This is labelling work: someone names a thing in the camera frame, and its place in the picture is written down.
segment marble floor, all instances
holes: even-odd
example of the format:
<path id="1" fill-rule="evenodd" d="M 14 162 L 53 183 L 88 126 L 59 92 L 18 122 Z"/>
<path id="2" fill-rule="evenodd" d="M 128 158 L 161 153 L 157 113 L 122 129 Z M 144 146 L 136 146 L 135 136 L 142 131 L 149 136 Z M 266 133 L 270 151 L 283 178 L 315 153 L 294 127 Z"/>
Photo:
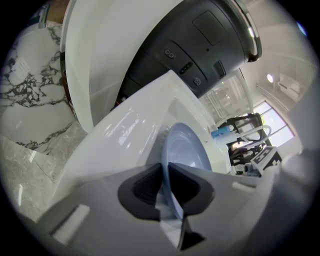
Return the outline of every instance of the marble floor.
<path id="1" fill-rule="evenodd" d="M 74 121 L 50 155 L 0 136 L 1 181 L 14 207 L 33 221 L 46 211 L 63 167 L 87 133 Z"/>

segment air conditioner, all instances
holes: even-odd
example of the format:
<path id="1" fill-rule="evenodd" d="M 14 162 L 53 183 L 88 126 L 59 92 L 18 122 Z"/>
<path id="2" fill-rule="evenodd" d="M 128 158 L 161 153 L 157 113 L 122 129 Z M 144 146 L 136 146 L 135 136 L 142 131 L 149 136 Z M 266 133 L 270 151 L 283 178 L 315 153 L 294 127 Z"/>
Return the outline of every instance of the air conditioner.
<path id="1" fill-rule="evenodd" d="M 278 81 L 278 86 L 284 94 L 298 102 L 300 96 L 300 83 L 289 76 L 284 74 L 280 75 L 280 81 Z"/>

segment black machine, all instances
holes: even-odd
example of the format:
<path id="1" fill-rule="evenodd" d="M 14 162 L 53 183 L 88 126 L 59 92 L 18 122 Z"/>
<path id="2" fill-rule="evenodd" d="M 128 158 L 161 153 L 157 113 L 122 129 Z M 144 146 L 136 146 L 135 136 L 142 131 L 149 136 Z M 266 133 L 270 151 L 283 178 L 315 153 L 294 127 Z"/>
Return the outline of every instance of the black machine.
<path id="1" fill-rule="evenodd" d="M 258 31 L 240 0 L 184 0 L 145 39 L 120 94 L 129 97 L 173 70 L 199 98 L 261 56 Z"/>

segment blue light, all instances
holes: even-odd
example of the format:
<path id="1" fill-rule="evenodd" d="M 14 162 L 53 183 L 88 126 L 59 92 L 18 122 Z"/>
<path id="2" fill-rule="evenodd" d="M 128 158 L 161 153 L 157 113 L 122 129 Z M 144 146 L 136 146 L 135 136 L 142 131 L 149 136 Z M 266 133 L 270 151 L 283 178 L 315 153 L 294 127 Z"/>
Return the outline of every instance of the blue light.
<path id="1" fill-rule="evenodd" d="M 297 22 L 297 25 L 298 25 L 300 31 L 302 32 L 302 34 L 304 34 L 305 36 L 307 36 L 308 34 L 307 34 L 306 29 L 305 29 L 299 22 Z"/>

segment white label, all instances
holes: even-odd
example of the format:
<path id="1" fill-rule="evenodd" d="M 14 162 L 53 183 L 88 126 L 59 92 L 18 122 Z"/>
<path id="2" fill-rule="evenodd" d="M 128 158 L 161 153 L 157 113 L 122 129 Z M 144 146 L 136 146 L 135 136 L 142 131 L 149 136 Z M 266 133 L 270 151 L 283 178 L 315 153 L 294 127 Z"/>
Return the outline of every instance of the white label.
<path id="1" fill-rule="evenodd" d="M 12 67 L 13 73 L 16 74 L 17 77 L 20 78 L 22 81 L 26 79 L 30 70 L 31 68 L 26 63 L 23 57 L 19 57 Z"/>

